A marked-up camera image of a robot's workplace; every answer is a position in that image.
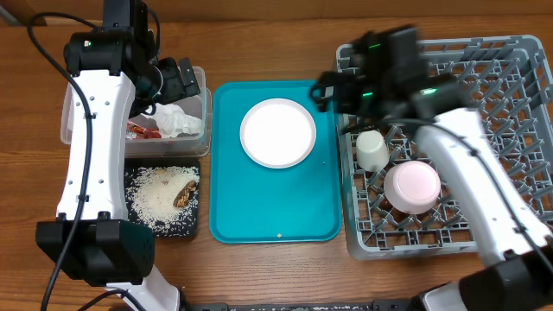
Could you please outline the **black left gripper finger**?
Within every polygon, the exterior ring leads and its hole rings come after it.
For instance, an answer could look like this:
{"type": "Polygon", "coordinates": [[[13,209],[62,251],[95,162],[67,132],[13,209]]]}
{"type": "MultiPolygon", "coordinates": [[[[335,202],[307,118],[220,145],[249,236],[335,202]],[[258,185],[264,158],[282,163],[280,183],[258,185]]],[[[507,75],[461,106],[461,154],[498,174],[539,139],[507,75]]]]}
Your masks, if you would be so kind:
{"type": "Polygon", "coordinates": [[[184,93],[186,96],[195,96],[200,94],[200,87],[194,74],[194,70],[189,58],[179,60],[179,68],[183,81],[184,93]]]}
{"type": "Polygon", "coordinates": [[[163,80],[158,103],[172,104],[185,98],[185,85],[176,61],[171,57],[159,60],[157,68],[161,71],[163,80]]]}

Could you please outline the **white napkin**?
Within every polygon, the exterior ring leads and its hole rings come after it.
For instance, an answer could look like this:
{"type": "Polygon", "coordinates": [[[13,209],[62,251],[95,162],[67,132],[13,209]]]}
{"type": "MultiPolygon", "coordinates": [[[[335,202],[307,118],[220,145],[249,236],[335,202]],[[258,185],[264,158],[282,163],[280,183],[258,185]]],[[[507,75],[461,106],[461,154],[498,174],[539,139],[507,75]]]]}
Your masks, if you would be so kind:
{"type": "Polygon", "coordinates": [[[156,104],[153,115],[147,115],[156,122],[162,138],[176,138],[180,134],[196,135],[202,130],[202,120],[189,116],[184,110],[175,104],[156,104]]]}

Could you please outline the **red snack wrapper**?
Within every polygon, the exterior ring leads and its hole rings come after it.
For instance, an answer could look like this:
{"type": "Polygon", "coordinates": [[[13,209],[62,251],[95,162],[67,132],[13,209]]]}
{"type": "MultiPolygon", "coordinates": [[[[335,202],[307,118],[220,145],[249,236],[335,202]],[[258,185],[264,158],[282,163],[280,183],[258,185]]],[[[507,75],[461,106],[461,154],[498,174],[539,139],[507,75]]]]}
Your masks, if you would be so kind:
{"type": "Polygon", "coordinates": [[[129,140],[134,139],[157,139],[161,138],[161,134],[158,130],[145,128],[131,121],[127,123],[126,138],[129,140]]]}

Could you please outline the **white cup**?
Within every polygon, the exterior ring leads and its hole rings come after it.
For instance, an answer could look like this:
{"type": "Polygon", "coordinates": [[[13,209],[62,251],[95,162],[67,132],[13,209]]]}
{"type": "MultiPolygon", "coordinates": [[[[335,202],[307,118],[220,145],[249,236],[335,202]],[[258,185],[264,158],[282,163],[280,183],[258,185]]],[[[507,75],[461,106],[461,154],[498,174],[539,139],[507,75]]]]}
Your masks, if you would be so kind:
{"type": "Polygon", "coordinates": [[[356,139],[358,165],[369,172],[385,168],[390,160],[384,137],[376,130],[363,131],[356,139]]]}

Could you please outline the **large white plate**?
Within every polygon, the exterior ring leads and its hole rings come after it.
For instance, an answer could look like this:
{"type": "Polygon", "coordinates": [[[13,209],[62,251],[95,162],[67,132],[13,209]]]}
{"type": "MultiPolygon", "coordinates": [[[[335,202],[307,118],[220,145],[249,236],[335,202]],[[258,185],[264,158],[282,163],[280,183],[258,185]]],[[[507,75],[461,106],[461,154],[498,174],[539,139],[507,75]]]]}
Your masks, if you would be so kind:
{"type": "Polygon", "coordinates": [[[291,168],[311,153],[317,129],[312,115],[296,101],[269,98],[245,114],[239,131],[244,152],[257,164],[291,168]]]}

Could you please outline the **small pink plate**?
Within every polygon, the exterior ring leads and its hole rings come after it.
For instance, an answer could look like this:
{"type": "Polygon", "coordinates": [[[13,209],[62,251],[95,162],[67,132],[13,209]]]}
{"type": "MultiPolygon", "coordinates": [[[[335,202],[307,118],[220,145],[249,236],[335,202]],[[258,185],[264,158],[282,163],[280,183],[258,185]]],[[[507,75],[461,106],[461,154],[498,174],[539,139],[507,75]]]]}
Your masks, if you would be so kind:
{"type": "Polygon", "coordinates": [[[427,163],[409,161],[391,168],[384,180],[385,198],[398,211],[426,213],[441,192],[441,180],[427,163]]]}

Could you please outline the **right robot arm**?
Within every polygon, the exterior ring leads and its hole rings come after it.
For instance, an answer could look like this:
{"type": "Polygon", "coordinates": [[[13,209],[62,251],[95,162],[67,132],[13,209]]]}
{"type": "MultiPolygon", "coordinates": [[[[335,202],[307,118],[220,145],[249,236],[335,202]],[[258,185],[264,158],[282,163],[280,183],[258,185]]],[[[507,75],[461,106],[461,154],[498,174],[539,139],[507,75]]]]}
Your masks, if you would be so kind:
{"type": "Polygon", "coordinates": [[[309,91],[320,111],[403,125],[435,164],[477,243],[483,270],[414,296],[412,310],[536,310],[552,303],[552,231],[496,158],[481,116],[450,74],[325,72],[309,91]]]}

